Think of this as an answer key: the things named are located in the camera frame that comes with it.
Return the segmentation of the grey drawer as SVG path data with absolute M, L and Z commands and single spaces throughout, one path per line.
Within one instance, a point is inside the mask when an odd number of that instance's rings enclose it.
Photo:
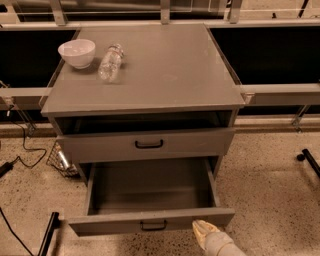
M 223 156 L 235 130 L 211 128 L 59 136 L 73 163 Z
M 235 211 L 214 185 L 206 158 L 95 163 L 85 213 L 69 225 L 79 236 L 189 229 L 196 219 L 225 226 Z

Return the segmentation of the grey top drawer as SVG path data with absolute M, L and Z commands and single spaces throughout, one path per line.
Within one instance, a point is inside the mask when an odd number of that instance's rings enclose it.
M 235 130 L 211 128 L 59 136 L 73 163 L 223 156 Z

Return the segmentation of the grey drawer cabinet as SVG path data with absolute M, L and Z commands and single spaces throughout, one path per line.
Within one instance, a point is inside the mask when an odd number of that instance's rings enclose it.
M 95 66 L 62 67 L 42 109 L 58 137 L 233 128 L 244 100 L 206 26 L 98 27 L 79 35 L 95 42 L 98 56 L 112 43 L 125 56 L 112 83 Z M 86 179 L 94 163 L 73 164 Z

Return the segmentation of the black right base leg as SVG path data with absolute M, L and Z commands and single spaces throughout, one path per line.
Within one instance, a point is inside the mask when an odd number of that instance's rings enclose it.
M 316 175 L 320 178 L 320 166 L 318 165 L 318 163 L 316 162 L 316 160 L 314 159 L 314 157 L 308 149 L 303 149 L 302 153 L 297 155 L 297 160 L 307 160 L 314 172 L 316 173 Z

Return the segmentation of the black base leg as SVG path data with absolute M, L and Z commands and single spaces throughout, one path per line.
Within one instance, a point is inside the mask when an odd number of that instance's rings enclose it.
M 308 149 L 303 149 L 302 153 L 297 155 L 297 160 L 307 160 L 314 172 L 316 173 L 316 175 L 320 178 L 320 166 L 318 165 L 318 163 L 316 162 L 316 160 L 314 159 L 314 157 Z
M 59 213 L 52 212 L 37 256 L 46 256 L 54 231 L 60 226 Z

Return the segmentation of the black left base leg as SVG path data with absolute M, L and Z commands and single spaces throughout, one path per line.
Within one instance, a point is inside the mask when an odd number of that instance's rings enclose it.
M 60 226 L 59 213 L 52 212 L 37 256 L 46 256 L 54 231 Z

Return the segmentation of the clear plastic water bottle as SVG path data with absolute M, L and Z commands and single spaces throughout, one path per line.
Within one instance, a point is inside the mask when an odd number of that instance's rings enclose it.
M 113 44 L 107 49 L 98 68 L 98 75 L 103 81 L 112 83 L 116 80 L 123 57 L 124 51 L 120 44 Z

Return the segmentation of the white bowl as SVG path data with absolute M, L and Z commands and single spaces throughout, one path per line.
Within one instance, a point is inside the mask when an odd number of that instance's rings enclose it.
M 89 67 L 95 57 L 95 50 L 95 43 L 88 39 L 71 40 L 58 47 L 61 58 L 76 69 Z

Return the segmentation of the metal railing frame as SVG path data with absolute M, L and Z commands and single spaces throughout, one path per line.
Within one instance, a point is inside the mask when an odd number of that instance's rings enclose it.
M 212 28 L 293 28 L 319 27 L 319 0 L 0 0 L 2 31 L 68 30 L 82 27 L 190 25 Z M 1 108 L 18 113 L 33 135 L 36 123 L 27 110 L 44 104 L 49 89 L 5 89 Z M 292 125 L 309 105 L 319 105 L 319 82 L 263 82 L 243 85 L 249 105 L 303 105 Z

